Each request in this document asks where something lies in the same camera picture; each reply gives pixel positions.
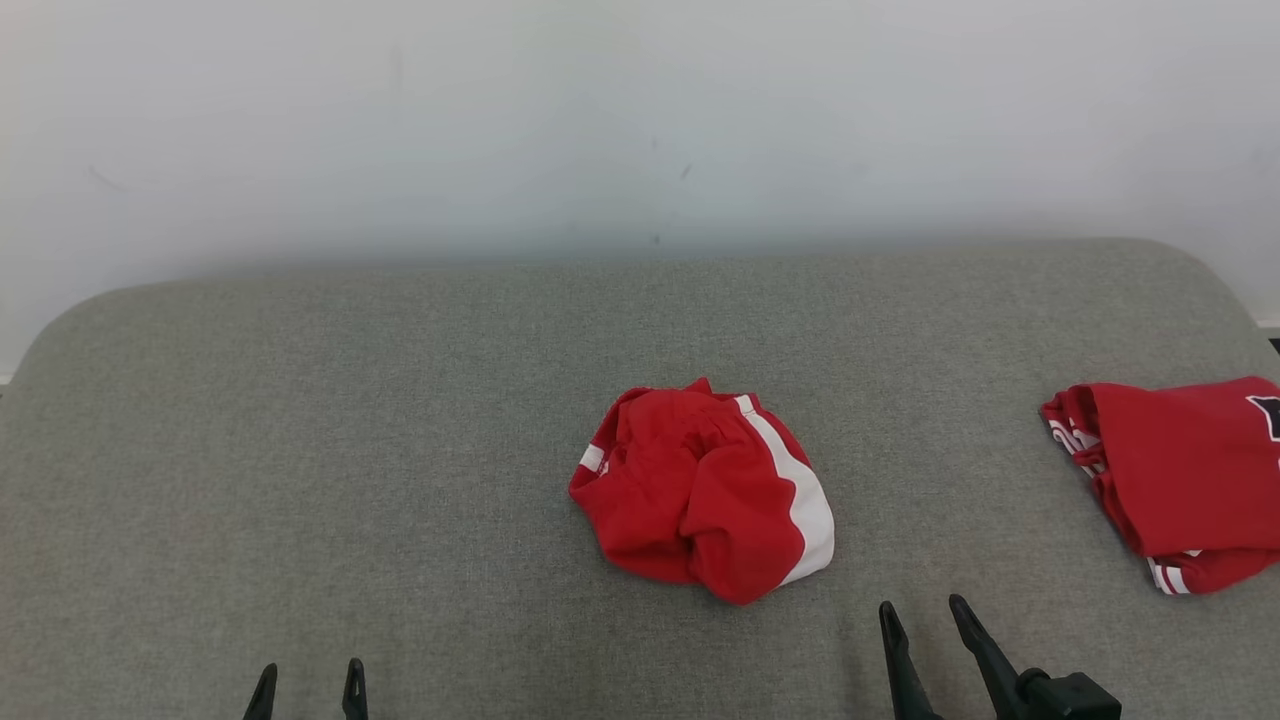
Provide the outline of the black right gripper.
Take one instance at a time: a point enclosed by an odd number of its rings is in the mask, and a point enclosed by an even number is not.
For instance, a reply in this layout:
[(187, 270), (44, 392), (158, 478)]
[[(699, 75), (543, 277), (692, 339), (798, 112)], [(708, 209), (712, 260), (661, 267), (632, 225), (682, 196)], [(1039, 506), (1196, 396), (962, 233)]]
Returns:
[[(1084, 673), (1018, 674), (960, 594), (948, 597), (959, 635), (973, 655), (997, 719), (1120, 719), (1123, 703)], [(878, 607), (893, 717), (942, 719), (929, 702), (910, 655), (908, 633), (890, 601)]]

